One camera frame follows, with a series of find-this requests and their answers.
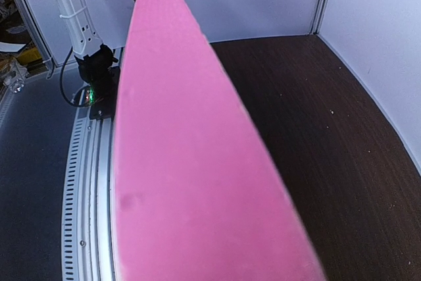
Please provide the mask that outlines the wooden picture frame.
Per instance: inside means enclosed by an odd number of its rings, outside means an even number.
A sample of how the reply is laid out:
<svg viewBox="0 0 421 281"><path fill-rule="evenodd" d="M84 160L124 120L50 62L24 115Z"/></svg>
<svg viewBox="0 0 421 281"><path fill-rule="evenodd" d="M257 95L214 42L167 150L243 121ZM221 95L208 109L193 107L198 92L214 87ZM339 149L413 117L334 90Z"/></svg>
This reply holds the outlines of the wooden picture frame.
<svg viewBox="0 0 421 281"><path fill-rule="evenodd" d="M136 0L114 121L118 280L324 280L289 192L184 0Z"/></svg>

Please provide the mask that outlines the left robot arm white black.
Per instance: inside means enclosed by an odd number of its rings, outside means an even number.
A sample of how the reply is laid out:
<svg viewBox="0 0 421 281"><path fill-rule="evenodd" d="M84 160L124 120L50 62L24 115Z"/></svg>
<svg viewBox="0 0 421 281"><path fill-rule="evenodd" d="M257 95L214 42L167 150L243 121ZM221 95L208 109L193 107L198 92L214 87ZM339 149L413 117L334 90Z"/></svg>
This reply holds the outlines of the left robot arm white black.
<svg viewBox="0 0 421 281"><path fill-rule="evenodd" d="M116 89L110 69L117 60L112 50L104 44L96 32L86 0L56 0L56 2L59 6L60 18L66 24L72 44L64 66L73 53L78 63L80 77L90 87L88 104L94 104L108 97ZM61 93L66 102L75 105L66 98L62 86L64 66L60 73Z"/></svg>

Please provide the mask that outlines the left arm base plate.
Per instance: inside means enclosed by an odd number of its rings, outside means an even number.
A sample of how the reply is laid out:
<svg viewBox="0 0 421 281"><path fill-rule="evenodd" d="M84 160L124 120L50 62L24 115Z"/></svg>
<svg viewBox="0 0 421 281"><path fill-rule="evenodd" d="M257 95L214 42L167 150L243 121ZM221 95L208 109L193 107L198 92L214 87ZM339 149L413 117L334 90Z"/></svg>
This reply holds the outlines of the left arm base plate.
<svg viewBox="0 0 421 281"><path fill-rule="evenodd" d="M116 111L119 77L120 67L112 66L108 69L108 78L111 79L112 84L101 84L97 89L91 86L80 88L72 100L73 103L80 106L76 110L76 117L88 117L90 120L113 119Z"/></svg>

